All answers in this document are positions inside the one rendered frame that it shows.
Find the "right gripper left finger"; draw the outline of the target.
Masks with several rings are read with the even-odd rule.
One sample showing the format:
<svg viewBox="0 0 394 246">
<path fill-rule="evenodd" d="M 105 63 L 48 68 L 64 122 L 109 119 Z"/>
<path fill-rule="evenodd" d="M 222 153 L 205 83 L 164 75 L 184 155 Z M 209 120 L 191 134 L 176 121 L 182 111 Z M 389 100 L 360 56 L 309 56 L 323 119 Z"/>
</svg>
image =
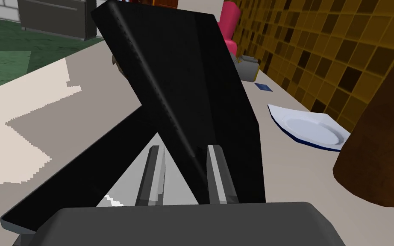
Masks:
<svg viewBox="0 0 394 246">
<path fill-rule="evenodd" d="M 165 147 L 153 145 L 147 156 L 136 206 L 163 205 L 165 168 Z"/>
</svg>

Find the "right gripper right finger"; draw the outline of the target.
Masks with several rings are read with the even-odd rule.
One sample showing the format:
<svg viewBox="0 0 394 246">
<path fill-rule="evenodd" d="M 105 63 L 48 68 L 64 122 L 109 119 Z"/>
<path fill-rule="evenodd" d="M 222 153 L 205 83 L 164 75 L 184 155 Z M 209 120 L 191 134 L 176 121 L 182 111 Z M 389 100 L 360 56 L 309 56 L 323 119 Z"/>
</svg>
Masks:
<svg viewBox="0 0 394 246">
<path fill-rule="evenodd" d="M 206 171 L 210 203 L 238 204 L 238 196 L 221 146 L 208 145 Z"/>
</svg>

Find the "white plate with blue rim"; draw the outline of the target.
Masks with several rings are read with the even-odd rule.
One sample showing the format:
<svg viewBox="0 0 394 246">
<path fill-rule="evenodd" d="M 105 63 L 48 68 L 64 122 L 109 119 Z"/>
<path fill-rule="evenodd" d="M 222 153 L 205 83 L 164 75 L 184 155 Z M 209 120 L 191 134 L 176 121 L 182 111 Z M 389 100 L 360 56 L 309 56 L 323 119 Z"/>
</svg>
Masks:
<svg viewBox="0 0 394 246">
<path fill-rule="evenodd" d="M 340 152 L 350 133 L 329 115 L 275 105 L 268 109 L 276 125 L 294 141 L 318 149 Z"/>
</svg>

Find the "grey toaster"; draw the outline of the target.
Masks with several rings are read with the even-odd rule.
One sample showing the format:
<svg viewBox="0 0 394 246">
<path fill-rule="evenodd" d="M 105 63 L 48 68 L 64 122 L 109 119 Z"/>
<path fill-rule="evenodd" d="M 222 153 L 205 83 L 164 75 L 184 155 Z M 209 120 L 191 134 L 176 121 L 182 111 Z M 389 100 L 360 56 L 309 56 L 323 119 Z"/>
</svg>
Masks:
<svg viewBox="0 0 394 246">
<path fill-rule="evenodd" d="M 234 64 L 241 81 L 255 82 L 260 69 L 257 59 L 241 55 L 234 60 Z"/>
</svg>

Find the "pink kitchen appliance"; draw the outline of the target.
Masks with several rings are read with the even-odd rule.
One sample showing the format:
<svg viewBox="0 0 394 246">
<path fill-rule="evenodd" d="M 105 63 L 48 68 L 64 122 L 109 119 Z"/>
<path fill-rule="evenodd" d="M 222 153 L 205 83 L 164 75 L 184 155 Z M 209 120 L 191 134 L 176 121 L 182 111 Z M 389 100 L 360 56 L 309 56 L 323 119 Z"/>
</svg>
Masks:
<svg viewBox="0 0 394 246">
<path fill-rule="evenodd" d="M 241 15 L 239 7 L 232 1 L 223 2 L 218 26 L 230 53 L 237 54 L 237 44 L 233 41 L 233 34 Z"/>
</svg>

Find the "brown cone-shaped object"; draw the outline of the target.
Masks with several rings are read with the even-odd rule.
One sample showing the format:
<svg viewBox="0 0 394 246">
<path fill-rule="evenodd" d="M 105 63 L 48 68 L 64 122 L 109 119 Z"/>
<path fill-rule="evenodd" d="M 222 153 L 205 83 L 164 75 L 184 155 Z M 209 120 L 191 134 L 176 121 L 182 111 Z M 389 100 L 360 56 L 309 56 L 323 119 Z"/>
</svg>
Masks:
<svg viewBox="0 0 394 246">
<path fill-rule="evenodd" d="M 342 147 L 333 176 L 353 195 L 394 207 L 394 66 Z"/>
</svg>

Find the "grey cabinet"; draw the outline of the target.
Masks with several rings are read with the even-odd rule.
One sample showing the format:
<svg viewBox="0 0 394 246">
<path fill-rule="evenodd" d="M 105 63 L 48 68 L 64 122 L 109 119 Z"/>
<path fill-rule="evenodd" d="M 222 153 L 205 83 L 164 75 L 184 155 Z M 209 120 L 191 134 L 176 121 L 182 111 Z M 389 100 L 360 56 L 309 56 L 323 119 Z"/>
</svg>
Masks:
<svg viewBox="0 0 394 246">
<path fill-rule="evenodd" d="M 96 0 L 18 0 L 22 30 L 78 40 L 97 36 L 91 18 Z"/>
</svg>

